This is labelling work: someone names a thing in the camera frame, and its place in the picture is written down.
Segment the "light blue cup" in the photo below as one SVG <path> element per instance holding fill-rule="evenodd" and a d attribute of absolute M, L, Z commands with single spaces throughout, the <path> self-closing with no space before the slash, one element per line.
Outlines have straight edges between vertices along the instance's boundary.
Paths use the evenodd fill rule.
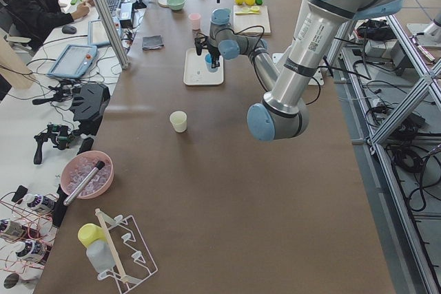
<path fill-rule="evenodd" d="M 210 53 L 205 55 L 205 65 L 208 72 L 216 72 L 218 70 L 218 67 L 212 64 L 212 56 Z"/>

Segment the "cream rabbit tray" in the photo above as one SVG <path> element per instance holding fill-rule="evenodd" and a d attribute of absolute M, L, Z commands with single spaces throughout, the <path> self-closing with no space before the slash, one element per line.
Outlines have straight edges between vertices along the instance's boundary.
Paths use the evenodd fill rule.
<path fill-rule="evenodd" d="M 207 50 L 202 50 L 200 56 L 197 55 L 195 48 L 189 48 L 185 53 L 185 66 L 183 72 L 183 82 L 189 86 L 197 85 L 221 85 L 224 82 L 224 61 L 219 58 L 220 66 L 215 71 L 211 71 L 209 63 L 205 60 Z"/>

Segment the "whole lemon middle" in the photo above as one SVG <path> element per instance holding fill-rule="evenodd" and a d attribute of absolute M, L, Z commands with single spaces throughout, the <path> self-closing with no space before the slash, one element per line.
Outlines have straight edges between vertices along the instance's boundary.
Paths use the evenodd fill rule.
<path fill-rule="evenodd" d="M 254 6 L 256 3 L 256 0 L 243 0 L 243 3 L 247 6 Z"/>

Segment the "pink cup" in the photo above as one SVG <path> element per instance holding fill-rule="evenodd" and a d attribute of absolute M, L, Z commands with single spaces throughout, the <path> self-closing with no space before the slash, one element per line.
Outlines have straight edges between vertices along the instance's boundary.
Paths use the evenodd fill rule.
<path fill-rule="evenodd" d="M 199 13 L 189 14 L 188 19 L 190 21 L 192 30 L 200 30 L 200 28 L 201 28 L 201 15 Z"/>

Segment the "wooden cutting board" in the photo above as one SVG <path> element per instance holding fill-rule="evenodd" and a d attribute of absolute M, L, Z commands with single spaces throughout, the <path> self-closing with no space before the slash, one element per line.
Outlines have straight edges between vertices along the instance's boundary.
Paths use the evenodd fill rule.
<path fill-rule="evenodd" d="M 257 14 L 243 14 L 243 8 L 244 6 L 238 5 L 234 5 L 233 8 L 232 25 L 236 33 L 257 34 L 264 32 L 264 34 L 271 34 L 267 6 L 258 6 Z"/>

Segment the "green bowl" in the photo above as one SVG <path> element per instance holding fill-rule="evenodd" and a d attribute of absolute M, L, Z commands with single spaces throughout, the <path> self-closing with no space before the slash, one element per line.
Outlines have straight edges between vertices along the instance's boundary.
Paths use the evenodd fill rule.
<path fill-rule="evenodd" d="M 185 6 L 186 0 L 167 0 L 167 6 L 172 11 L 182 10 Z"/>

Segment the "yellow plastic knife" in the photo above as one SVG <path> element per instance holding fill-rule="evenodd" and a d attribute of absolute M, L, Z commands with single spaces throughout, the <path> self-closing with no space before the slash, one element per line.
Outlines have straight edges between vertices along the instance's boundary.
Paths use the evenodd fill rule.
<path fill-rule="evenodd" d="M 243 12 L 243 11 L 241 11 L 241 12 L 235 12 L 234 13 L 235 15 L 260 15 L 260 12 Z"/>

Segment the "grey folded cloth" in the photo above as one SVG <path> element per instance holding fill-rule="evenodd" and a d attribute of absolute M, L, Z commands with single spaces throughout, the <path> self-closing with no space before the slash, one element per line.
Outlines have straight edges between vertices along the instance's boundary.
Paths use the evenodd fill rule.
<path fill-rule="evenodd" d="M 164 46 L 163 38 L 161 35 L 144 36 L 142 38 L 143 50 L 157 50 Z"/>

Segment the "cream white cup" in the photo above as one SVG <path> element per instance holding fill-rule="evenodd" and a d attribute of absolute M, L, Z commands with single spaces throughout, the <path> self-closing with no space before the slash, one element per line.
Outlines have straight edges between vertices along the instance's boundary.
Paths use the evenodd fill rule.
<path fill-rule="evenodd" d="M 187 130 L 187 114 L 184 111 L 172 112 L 169 120 L 175 132 L 183 133 Z"/>

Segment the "blue teach pendant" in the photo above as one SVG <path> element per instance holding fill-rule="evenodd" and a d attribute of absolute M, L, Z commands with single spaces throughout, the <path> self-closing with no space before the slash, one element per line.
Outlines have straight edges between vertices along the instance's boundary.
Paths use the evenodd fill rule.
<path fill-rule="evenodd" d="M 67 45 L 47 75 L 55 78 L 80 78 L 89 70 L 97 51 L 95 45 Z"/>
<path fill-rule="evenodd" d="M 88 22 L 88 45 L 99 47 L 110 45 L 109 37 L 101 20 Z"/>

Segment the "computer mouse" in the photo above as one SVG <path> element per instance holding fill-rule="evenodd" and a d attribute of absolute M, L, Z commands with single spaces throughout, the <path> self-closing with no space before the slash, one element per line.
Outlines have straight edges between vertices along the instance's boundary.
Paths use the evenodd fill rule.
<path fill-rule="evenodd" d="M 76 28 L 73 25 L 64 25 L 61 31 L 64 34 L 76 34 Z"/>

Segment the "metal muddler in bowl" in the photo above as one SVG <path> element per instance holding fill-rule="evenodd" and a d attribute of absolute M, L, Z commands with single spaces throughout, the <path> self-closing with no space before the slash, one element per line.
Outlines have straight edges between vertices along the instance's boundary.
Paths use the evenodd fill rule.
<path fill-rule="evenodd" d="M 98 172 L 104 168 L 105 163 L 102 160 L 99 160 L 92 170 L 86 175 L 86 177 L 77 185 L 77 187 L 70 193 L 65 200 L 63 201 L 64 206 L 69 206 L 73 200 L 77 198 L 77 196 L 84 190 L 86 186 L 88 186 L 89 182 L 98 174 Z"/>

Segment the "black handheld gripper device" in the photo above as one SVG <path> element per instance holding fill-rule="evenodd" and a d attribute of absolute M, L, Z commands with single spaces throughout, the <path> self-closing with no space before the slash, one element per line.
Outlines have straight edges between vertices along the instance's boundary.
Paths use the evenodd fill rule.
<path fill-rule="evenodd" d="M 71 130 L 67 125 L 47 124 L 46 130 L 43 130 L 34 136 L 37 143 L 37 150 L 33 158 L 33 163 L 35 165 L 40 165 L 42 163 L 43 143 L 50 140 L 53 144 L 53 148 L 64 150 L 69 148 L 70 144 L 79 136 L 80 132 L 78 129 Z"/>

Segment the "pink ice bowl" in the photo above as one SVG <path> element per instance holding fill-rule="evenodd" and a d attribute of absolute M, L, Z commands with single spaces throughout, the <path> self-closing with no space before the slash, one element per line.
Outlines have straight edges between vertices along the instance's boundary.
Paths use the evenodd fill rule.
<path fill-rule="evenodd" d="M 98 162 L 104 165 L 90 179 L 77 198 L 88 200 L 105 193 L 114 179 L 114 166 L 111 158 L 102 151 L 85 151 L 75 156 L 63 169 L 61 174 L 61 189 L 71 194 L 93 170 Z"/>

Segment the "yellow cup on rack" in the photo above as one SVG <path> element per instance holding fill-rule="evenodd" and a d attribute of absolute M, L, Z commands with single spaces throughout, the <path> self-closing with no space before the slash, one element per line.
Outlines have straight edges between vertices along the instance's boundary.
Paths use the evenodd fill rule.
<path fill-rule="evenodd" d="M 88 248 L 93 242 L 97 240 L 105 240 L 102 228 L 94 223 L 84 224 L 79 229 L 77 233 L 77 238 L 85 248 Z"/>

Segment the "clear cup on rack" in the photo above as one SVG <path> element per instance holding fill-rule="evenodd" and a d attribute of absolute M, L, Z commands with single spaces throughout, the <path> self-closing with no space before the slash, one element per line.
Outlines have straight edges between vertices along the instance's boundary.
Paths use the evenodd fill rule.
<path fill-rule="evenodd" d="M 93 241 L 87 247 L 86 255 L 97 273 L 110 270 L 116 265 L 110 247 L 104 240 Z"/>

